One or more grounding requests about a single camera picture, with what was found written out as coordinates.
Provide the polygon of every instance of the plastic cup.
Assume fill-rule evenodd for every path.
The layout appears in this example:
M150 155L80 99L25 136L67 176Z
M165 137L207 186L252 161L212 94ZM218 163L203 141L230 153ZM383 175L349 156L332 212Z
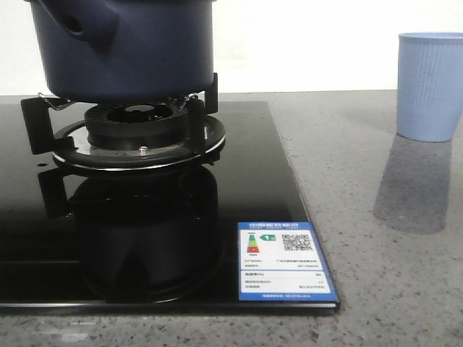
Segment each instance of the plastic cup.
M399 35L397 132L443 142L463 112L463 33Z

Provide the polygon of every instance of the pot handle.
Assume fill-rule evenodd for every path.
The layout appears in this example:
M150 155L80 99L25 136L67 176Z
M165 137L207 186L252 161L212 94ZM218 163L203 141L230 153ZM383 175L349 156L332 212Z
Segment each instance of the pot handle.
M119 15L101 0L39 0L63 29L77 40L97 43L110 38Z

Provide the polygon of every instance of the speckled stone countertop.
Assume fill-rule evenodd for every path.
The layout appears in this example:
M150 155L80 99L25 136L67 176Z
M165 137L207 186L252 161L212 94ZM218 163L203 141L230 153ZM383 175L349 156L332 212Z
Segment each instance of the speckled stone countertop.
M328 317L8 316L6 346L463 346L463 129L395 135L395 91L267 100L333 270Z

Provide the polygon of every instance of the black glass cooktop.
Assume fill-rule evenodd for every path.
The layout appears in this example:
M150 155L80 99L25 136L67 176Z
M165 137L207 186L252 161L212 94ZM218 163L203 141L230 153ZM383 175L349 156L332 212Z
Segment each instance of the black glass cooktop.
M54 130L88 107L52 112ZM333 310L239 300L238 222L308 216L268 105L220 103L214 116L226 144L213 166L93 176L32 155L20 105L0 105L0 312Z

